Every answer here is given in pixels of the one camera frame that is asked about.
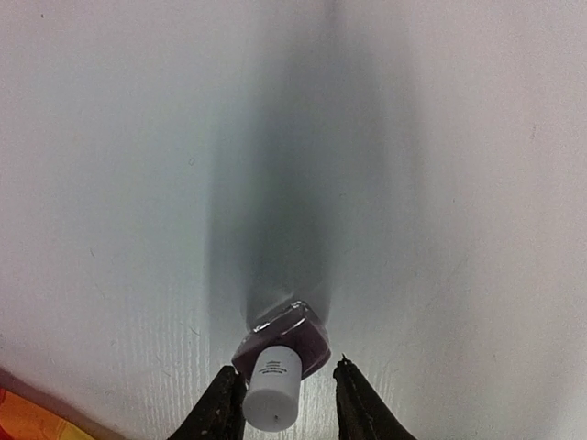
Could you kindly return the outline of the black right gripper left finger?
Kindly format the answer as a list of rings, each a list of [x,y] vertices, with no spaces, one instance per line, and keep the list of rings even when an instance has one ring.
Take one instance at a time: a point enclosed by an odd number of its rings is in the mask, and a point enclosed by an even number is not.
[[[246,391],[246,382],[235,368],[223,366],[170,440],[242,440]]]

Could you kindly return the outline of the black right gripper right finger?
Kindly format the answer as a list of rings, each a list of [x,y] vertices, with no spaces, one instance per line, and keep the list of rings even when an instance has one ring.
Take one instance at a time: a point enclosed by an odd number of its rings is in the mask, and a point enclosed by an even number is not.
[[[416,440],[350,359],[342,356],[333,377],[339,439]]]

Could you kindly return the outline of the purple nail polish bottle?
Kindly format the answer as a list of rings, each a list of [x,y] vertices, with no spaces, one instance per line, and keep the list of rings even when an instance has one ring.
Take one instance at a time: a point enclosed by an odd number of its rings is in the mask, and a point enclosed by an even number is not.
[[[327,330],[307,302],[284,303],[259,316],[232,358],[247,383],[246,422],[270,433],[290,428],[298,417],[302,381],[330,357]]]

